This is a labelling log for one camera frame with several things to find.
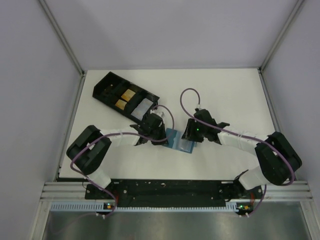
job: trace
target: yellow object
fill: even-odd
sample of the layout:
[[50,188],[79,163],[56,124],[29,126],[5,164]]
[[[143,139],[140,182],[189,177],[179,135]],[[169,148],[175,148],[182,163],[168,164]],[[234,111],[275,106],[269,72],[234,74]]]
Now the yellow object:
[[115,105],[116,105],[118,108],[122,109],[122,110],[125,110],[126,104],[127,104],[126,101],[123,101],[123,100],[120,100],[120,99],[115,103]]
[[136,93],[130,89],[128,89],[127,91],[124,92],[124,94],[122,94],[121,98],[123,98],[124,100],[126,100],[127,102],[130,101],[130,99],[135,95]]

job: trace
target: white table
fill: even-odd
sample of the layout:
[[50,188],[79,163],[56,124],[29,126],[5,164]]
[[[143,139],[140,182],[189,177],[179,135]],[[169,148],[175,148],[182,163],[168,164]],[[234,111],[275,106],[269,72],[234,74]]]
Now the white table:
[[[127,127],[133,122],[92,97],[94,86],[109,70],[89,70],[81,93],[68,146],[88,126],[98,129]],[[257,134],[270,134],[274,126],[257,69],[157,69],[112,70],[115,74],[160,97],[159,104],[173,113],[176,129],[184,131],[188,116],[179,98],[185,88],[195,88],[201,96],[201,107],[209,110],[219,122]],[[197,96],[187,92],[184,105],[194,113]],[[166,127],[171,127],[169,114]],[[60,178],[80,178],[70,169],[65,156]],[[258,165],[258,160],[239,149],[221,146],[207,140],[198,143],[193,153],[184,153],[150,142],[141,146],[111,148],[102,167],[111,178],[122,179],[192,179],[233,180],[238,174]]]

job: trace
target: white wall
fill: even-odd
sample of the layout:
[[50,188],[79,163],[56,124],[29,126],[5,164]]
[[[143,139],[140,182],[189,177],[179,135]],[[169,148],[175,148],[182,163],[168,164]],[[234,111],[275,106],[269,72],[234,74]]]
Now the white wall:
[[0,7],[0,233],[25,240],[52,181],[79,75],[35,0]]
[[296,0],[47,0],[82,67],[259,67]]
[[320,209],[320,1],[307,0],[265,72],[281,126]]

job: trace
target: black box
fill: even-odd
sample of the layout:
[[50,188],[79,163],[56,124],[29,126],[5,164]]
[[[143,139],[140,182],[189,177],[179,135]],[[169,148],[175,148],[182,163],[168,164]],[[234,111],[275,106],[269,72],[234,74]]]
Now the black box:
[[158,96],[111,71],[94,86],[92,96],[137,124],[148,117],[159,100]]

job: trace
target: aluminum frame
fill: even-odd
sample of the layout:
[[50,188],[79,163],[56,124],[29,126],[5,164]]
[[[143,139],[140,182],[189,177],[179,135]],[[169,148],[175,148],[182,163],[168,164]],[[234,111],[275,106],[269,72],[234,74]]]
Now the aluminum frame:
[[[44,11],[45,16],[47,17],[49,23],[51,24],[54,32],[56,33],[57,38],[59,39],[63,49],[66,54],[70,58],[76,70],[79,72],[81,76],[81,80],[79,82],[79,87],[77,89],[77,93],[74,97],[74,104],[72,111],[70,113],[69,124],[66,131],[66,136],[63,141],[63,144],[60,148],[60,164],[63,160],[64,152],[66,150],[68,139],[70,136],[70,132],[72,129],[72,125],[75,119],[77,107],[80,100],[80,95],[82,92],[82,87],[85,80],[85,71],[81,67],[77,57],[75,56],[72,48],[70,47],[65,35],[63,34],[61,28],[59,27],[55,17],[53,16],[46,0],[37,0],[40,7]],[[296,4],[289,15],[287,21],[282,27],[278,37],[273,43],[271,49],[269,50],[266,58],[264,59],[261,67],[258,69],[259,76],[261,80],[261,84],[264,90],[264,94],[267,100],[267,104],[269,107],[269,111],[271,114],[271,118],[273,121],[274,128],[277,131],[281,130],[281,124],[277,118],[277,113],[272,102],[271,96],[269,94],[268,85],[264,79],[263,72],[268,66],[274,54],[277,52],[279,46],[281,45],[283,39],[285,38],[287,32],[290,27],[294,23],[295,19],[299,15],[300,11],[303,8],[305,0],[297,0]],[[32,231],[30,233],[30,240],[41,240],[44,235],[45,226],[49,217],[49,212],[51,208],[52,201],[64,201],[64,200],[72,200],[77,202],[87,201],[84,199],[85,189],[80,182],[46,182],[43,188],[43,192],[40,198],[40,202],[38,205],[37,213],[35,220],[33,222]],[[241,199],[234,199],[235,202],[241,202]],[[301,208],[306,220],[307,227],[309,229],[310,235],[313,240],[320,240],[320,220],[317,208],[315,203],[313,202],[313,197],[310,192],[308,182],[306,181],[296,181],[291,186],[281,187],[268,185],[267,192],[264,201],[266,202],[300,202]]]
[[[114,203],[114,200],[85,199],[88,182],[46,182],[40,202],[104,202]],[[232,199],[230,202],[244,203],[250,199]],[[295,181],[290,186],[267,185],[264,202],[312,202],[313,197],[307,181]]]

